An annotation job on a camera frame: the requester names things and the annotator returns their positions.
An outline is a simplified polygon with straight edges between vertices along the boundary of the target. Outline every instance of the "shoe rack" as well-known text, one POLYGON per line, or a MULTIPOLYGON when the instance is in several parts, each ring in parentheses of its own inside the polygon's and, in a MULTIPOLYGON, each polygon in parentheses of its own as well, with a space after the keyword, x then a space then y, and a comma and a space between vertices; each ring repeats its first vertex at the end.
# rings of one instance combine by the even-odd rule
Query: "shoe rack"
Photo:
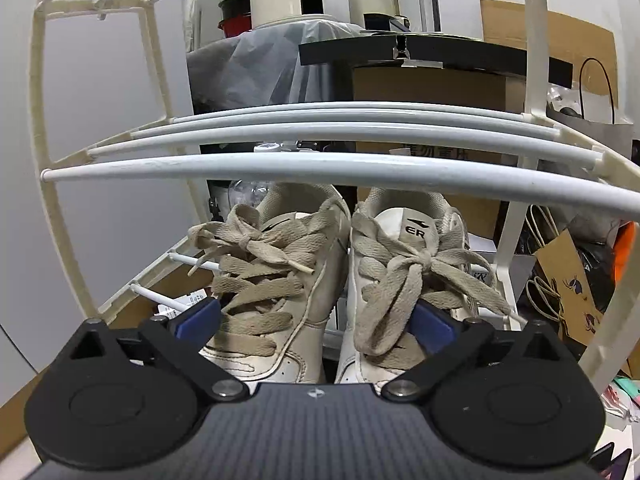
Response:
MULTIPOLYGON (((160 0, 36 0, 30 45, 30 114, 33 159, 40 195, 60 262, 76 301, 87 317, 113 320, 137 295, 160 299, 150 288, 172 270, 195 262, 185 239, 143 269, 104 304, 89 294, 74 256, 58 201, 58 186, 90 179, 174 178, 185 182, 196 214, 206 221, 198 203, 194 178, 269 180, 431 189, 509 200, 510 206, 494 266, 502 293, 515 309, 509 277, 518 235, 531 203, 588 206, 635 222, 640 221, 640 168, 577 130, 546 116, 548 44, 546 0, 526 1, 527 87, 522 114, 478 108, 389 102, 324 102, 242 108, 190 117, 173 117, 166 73, 158 41, 154 4, 160 0), (42 73, 47 20, 114 12, 138 16, 146 62, 156 86, 162 117, 52 160, 44 121, 42 73), (515 168, 437 158, 367 153, 233 153, 186 155, 185 147, 219 142, 325 139, 375 140, 437 144, 518 156, 515 168), (151 148, 173 155, 100 162, 151 148), (536 171, 540 159, 573 164, 584 178, 536 171)), ((207 264, 215 270, 214 263, 207 264)), ((628 271, 618 283, 600 329, 580 366, 602 392, 631 352, 640 326, 640 242, 636 241, 628 271)), ((506 328, 520 330, 513 320, 506 328)))

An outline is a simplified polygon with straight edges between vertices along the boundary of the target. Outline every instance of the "blue pad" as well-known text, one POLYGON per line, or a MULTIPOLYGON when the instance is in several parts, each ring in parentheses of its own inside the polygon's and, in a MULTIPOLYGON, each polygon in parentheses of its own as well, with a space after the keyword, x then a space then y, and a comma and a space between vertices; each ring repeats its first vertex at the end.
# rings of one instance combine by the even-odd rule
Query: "blue pad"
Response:
POLYGON ((215 298, 205 298, 193 305, 175 318, 175 320, 180 320, 180 323, 175 327, 175 337, 192 343, 198 349, 202 348, 220 327, 220 318, 222 317, 220 309, 220 302, 215 298))
POLYGON ((462 331, 462 323, 431 303, 418 300, 406 326, 418 344, 429 354, 435 354, 454 342, 462 331))

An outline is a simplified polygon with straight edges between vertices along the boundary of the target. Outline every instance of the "ribbed gray surface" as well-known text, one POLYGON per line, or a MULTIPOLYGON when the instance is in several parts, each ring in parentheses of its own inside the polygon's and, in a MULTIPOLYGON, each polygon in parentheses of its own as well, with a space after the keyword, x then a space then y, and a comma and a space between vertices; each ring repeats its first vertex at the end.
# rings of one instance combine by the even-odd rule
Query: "ribbed gray surface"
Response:
POLYGON ((475 464, 445 446, 415 406, 381 400, 367 384, 262 384, 240 404, 217 405, 200 431, 158 462, 119 472, 47 463, 32 480, 597 479, 586 466, 516 474, 475 464))

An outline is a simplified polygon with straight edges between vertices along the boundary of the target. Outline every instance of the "beige shoelace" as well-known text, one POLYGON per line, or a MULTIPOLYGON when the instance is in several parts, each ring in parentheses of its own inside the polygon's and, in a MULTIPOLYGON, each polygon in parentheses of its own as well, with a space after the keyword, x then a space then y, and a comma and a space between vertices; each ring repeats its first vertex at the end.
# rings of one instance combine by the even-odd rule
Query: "beige shoelace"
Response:
POLYGON ((217 297, 234 294, 207 346, 245 355, 273 355, 276 343, 266 334, 290 327, 292 315, 278 310, 287 298, 304 293, 296 272, 313 273, 316 252, 327 240, 322 231, 335 222, 330 210, 334 202, 327 199, 318 212, 266 232, 258 229, 258 211, 243 204, 231 210, 226 223, 207 222, 189 229, 192 243, 206 250, 196 267, 224 254, 220 270, 227 275, 213 279, 213 293, 217 297))
POLYGON ((492 312, 511 314, 494 289, 495 273, 482 256, 460 248, 443 250, 460 246, 462 232, 440 235, 440 250, 430 253, 390 238, 362 208, 354 213, 351 225, 353 249, 362 256, 358 272, 374 280, 362 287, 367 304, 356 316, 354 344, 377 366, 407 370, 424 359, 414 336, 404 331, 420 298, 437 308, 454 309, 466 305, 466 294, 492 312), (487 269, 489 285, 456 267, 464 264, 487 269), (433 275, 446 284, 445 290, 430 288, 433 275))

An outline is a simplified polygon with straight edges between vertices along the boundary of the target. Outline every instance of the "sneaker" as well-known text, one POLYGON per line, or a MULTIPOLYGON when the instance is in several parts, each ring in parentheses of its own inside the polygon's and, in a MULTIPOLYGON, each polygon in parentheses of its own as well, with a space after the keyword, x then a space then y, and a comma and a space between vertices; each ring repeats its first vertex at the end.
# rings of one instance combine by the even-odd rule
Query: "sneaker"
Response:
POLYGON ((211 284, 222 322, 200 351, 247 382, 317 383, 322 336, 344 288, 349 209, 333 186, 275 184, 257 208, 239 204, 226 222, 192 227, 215 258, 211 284))
POLYGON ((407 330, 420 299, 457 320, 476 316, 478 304, 510 312, 490 264, 467 247, 462 217, 440 193, 371 190, 351 222, 347 329, 336 383, 373 383, 380 392, 422 361, 427 354, 407 330), (488 269, 490 286, 466 272, 470 264, 488 269))

